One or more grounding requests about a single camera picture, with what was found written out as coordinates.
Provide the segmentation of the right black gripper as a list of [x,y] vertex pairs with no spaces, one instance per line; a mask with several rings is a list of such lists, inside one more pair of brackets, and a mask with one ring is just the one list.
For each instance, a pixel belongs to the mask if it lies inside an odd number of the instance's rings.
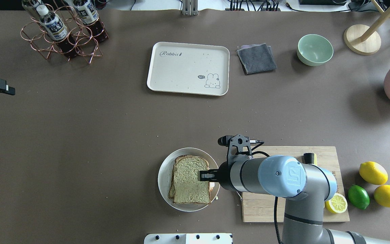
[[219,166],[218,170],[217,169],[200,170],[199,175],[200,175],[199,178],[200,182],[218,182],[220,186],[226,190],[233,190],[233,191],[236,190],[231,181],[231,170],[228,162],[223,162]]

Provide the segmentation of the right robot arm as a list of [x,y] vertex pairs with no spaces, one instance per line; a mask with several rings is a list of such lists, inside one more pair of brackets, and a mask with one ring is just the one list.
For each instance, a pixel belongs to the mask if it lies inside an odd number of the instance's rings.
[[201,170],[198,179],[227,190],[285,198],[282,244],[388,244],[351,231],[323,227],[323,205],[337,189],[333,174],[291,156],[251,159],[229,156],[218,169]]

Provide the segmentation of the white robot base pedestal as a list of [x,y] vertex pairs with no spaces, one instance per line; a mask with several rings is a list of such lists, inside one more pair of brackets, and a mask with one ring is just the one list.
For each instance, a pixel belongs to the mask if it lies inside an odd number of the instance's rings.
[[144,244],[233,244],[232,233],[151,233]]

